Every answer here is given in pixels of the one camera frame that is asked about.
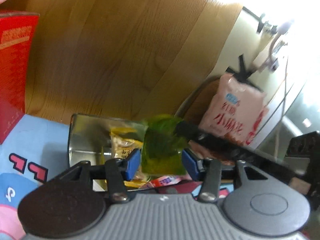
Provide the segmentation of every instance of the cable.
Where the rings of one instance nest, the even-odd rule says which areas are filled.
[[[279,153],[279,144],[280,144],[280,130],[282,127],[282,119],[284,117],[284,112],[285,112],[285,99],[287,97],[287,69],[288,69],[288,61],[289,61],[289,53],[287,56],[287,64],[285,65],[285,73],[284,73],[284,98],[283,98],[283,107],[282,107],[282,112],[281,112],[281,118],[280,118],[280,123],[277,127],[276,131],[276,142],[275,142],[275,151],[273,153],[273,156],[275,158],[278,158],[278,153]]]

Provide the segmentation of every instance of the screw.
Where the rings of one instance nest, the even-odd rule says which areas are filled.
[[[120,193],[113,193],[112,198],[117,202],[123,202],[128,199],[128,196],[126,193],[120,192]]]
[[[200,194],[199,198],[205,202],[214,201],[216,196],[210,192],[203,192]]]
[[[198,140],[203,140],[205,138],[205,134],[200,134],[199,136],[198,136]]]

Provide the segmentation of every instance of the black disc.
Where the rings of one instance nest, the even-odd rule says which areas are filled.
[[[50,181],[20,202],[18,217],[24,230],[44,238],[78,235],[95,225],[105,202],[82,182]]]

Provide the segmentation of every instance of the ribbed gray surface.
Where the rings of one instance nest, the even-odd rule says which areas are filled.
[[[41,240],[27,235],[23,240]],[[264,240],[229,224],[213,204],[191,194],[137,194],[127,204],[113,205],[94,228],[68,240]],[[297,233],[274,240],[305,240]]]

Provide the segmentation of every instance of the white logo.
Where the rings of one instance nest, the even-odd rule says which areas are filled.
[[[160,198],[160,200],[161,201],[166,201],[166,200],[168,200],[169,198],[167,197],[167,196],[162,196],[161,198]]]
[[[8,187],[7,194],[5,195],[5,197],[9,200],[9,202],[11,202],[11,198],[14,197],[15,195],[16,195],[16,192],[14,191],[14,189],[12,187]]]

